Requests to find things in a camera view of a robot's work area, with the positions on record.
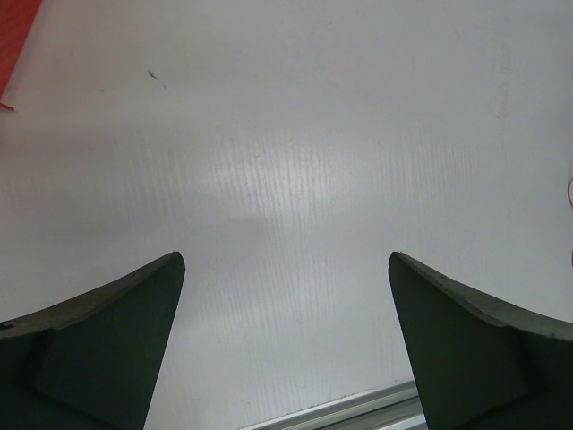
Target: red object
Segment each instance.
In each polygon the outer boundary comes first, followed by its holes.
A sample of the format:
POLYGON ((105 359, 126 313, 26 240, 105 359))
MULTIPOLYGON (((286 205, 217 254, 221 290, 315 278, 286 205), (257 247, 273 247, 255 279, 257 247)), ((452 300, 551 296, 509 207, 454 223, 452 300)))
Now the red object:
MULTIPOLYGON (((24 47, 42 0, 0 0, 0 98, 24 47)), ((0 102, 0 108, 13 110, 0 102)))

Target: corrugated texture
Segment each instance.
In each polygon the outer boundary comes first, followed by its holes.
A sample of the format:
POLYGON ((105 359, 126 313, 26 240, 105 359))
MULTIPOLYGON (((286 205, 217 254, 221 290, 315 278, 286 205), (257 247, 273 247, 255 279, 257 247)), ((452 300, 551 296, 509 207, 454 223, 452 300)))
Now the corrugated texture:
POLYGON ((571 22, 556 0, 45 0, 0 116, 0 314, 181 251, 148 430, 410 377, 394 250, 573 321, 571 22))
POLYGON ((0 0, 0 96, 42 0, 0 0))

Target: white surface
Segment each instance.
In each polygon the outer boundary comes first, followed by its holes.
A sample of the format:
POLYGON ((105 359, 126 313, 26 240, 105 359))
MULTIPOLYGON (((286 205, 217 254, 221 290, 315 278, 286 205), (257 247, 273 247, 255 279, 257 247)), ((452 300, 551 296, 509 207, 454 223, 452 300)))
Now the white surface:
POLYGON ((572 22, 566 0, 45 0, 0 115, 0 320, 180 250, 148 430, 408 378, 392 250, 573 321, 572 22))

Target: red wire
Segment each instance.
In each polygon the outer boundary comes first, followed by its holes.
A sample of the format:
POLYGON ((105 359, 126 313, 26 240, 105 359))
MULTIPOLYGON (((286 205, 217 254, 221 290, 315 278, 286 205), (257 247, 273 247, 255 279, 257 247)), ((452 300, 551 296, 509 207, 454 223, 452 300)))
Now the red wire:
POLYGON ((0 101, 0 108, 9 110, 10 112, 13 112, 13 111, 14 111, 14 108, 13 108, 12 106, 5 105, 5 104, 2 103, 1 101, 0 101))

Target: white corrugated plastic sheet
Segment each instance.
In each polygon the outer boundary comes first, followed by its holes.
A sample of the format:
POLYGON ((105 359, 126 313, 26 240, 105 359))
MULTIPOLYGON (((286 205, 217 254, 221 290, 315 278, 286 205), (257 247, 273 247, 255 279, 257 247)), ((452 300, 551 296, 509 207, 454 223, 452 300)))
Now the white corrugated plastic sheet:
POLYGON ((573 2, 45 0, 0 115, 0 320, 187 263, 147 430, 411 377, 387 260, 573 321, 573 2))

